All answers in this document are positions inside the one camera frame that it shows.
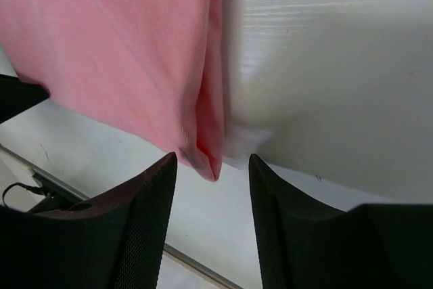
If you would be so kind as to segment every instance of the black mesh object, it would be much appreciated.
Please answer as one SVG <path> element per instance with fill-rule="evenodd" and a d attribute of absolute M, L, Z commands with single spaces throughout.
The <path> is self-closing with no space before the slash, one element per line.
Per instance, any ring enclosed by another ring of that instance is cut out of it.
<path fill-rule="evenodd" d="M 264 289 L 433 288 L 433 206 L 363 204 L 343 212 L 250 158 Z"/>
<path fill-rule="evenodd" d="M 177 159 L 68 210 L 0 207 L 2 288 L 156 287 Z"/>
<path fill-rule="evenodd" d="M 0 123 L 49 97 L 42 86 L 23 83 L 16 77 L 0 75 Z"/>

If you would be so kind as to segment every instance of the fabric fold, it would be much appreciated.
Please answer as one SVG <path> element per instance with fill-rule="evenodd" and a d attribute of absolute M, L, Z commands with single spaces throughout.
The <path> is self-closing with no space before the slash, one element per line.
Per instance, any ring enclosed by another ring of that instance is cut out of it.
<path fill-rule="evenodd" d="M 53 101 L 217 180 L 221 10 L 221 0 L 0 0 L 0 44 Z"/>

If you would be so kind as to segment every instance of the wood grain texture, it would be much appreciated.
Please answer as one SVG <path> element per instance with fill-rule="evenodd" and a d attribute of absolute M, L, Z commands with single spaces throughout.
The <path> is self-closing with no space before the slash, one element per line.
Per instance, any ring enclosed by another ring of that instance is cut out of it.
<path fill-rule="evenodd" d="M 433 201 L 432 18 L 433 0 L 230 0 L 229 155 Z"/>

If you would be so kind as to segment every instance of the black cable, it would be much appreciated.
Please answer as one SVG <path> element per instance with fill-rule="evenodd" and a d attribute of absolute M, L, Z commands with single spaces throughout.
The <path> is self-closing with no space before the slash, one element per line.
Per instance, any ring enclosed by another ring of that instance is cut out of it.
<path fill-rule="evenodd" d="M 9 191 L 11 188 L 15 187 L 15 186 L 20 186 L 20 187 L 22 187 L 23 189 L 26 189 L 27 191 L 30 191 L 30 192 L 32 192 L 32 193 L 34 193 L 34 194 L 38 194 L 38 195 L 40 195 L 40 196 L 44 196 L 44 195 L 45 195 L 45 190 L 44 190 L 43 188 L 41 188 L 41 187 L 37 187 L 37 186 L 29 186 L 29 185 L 26 185 L 26 184 L 23 184 L 23 183 L 14 183 L 14 184 L 11 184 L 11 185 L 9 185 L 7 188 L 5 188 L 5 190 L 3 191 L 3 194 L 1 195 L 1 199 L 2 199 L 2 201 L 3 201 L 3 204 L 4 204 L 5 207 L 7 207 L 7 208 L 9 208 L 9 207 L 7 206 L 7 204 L 6 204 L 6 202 L 5 202 L 6 193 L 8 193 L 8 191 Z"/>

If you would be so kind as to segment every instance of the pink cloth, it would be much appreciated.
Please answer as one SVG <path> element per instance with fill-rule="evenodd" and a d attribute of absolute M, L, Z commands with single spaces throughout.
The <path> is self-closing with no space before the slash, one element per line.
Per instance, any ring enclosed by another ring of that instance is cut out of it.
<path fill-rule="evenodd" d="M 221 0 L 0 0 L 0 43 L 53 101 L 218 179 Z"/>

